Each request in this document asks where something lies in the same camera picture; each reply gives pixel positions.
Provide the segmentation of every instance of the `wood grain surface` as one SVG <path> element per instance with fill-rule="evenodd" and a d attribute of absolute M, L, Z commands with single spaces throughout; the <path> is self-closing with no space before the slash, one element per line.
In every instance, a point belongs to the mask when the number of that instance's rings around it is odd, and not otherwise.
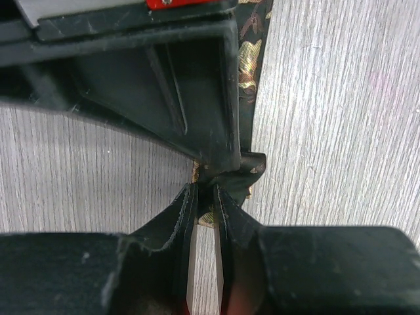
<path fill-rule="evenodd" d="M 420 247 L 420 3 L 275 0 L 245 210 L 265 224 L 388 225 Z M 0 229 L 130 232 L 191 161 L 63 115 L 0 108 Z M 194 314 L 217 314 L 214 241 L 199 228 Z"/>

